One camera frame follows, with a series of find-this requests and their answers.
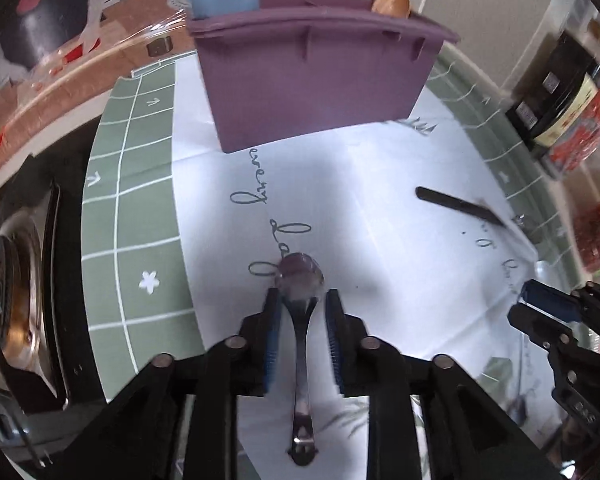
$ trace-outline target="metal spoon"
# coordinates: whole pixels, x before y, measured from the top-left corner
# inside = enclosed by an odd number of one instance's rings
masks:
[[[302,253],[288,254],[278,264],[276,286],[291,315],[296,334],[296,401],[291,432],[291,459],[301,466],[309,465],[315,454],[314,426],[309,404],[309,384],[306,371],[306,334],[311,314],[318,303],[317,295],[324,283],[318,264]]]

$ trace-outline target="black pot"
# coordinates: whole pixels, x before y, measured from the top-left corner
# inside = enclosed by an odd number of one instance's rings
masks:
[[[19,0],[0,20],[4,57],[32,70],[87,25],[89,0]]]

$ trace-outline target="spoon handle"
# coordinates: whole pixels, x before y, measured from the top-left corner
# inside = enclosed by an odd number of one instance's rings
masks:
[[[291,448],[288,453],[291,459],[301,466],[309,465],[318,452],[315,447],[306,371],[306,334],[309,328],[309,318],[316,303],[317,299],[311,298],[304,316],[291,315],[294,332],[296,333],[296,402],[291,433]]]

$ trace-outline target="yellow label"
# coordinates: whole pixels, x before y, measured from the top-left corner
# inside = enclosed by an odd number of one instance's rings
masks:
[[[571,103],[565,113],[551,127],[534,138],[534,141],[546,148],[553,146],[555,141],[569,129],[597,93],[598,87],[593,82],[593,79],[589,74],[585,74],[580,91],[573,100],[573,103]]]

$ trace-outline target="purple plastic container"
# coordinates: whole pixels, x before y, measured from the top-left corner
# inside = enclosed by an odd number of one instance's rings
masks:
[[[302,134],[407,118],[443,41],[458,35],[371,0],[260,0],[190,20],[225,153]]]

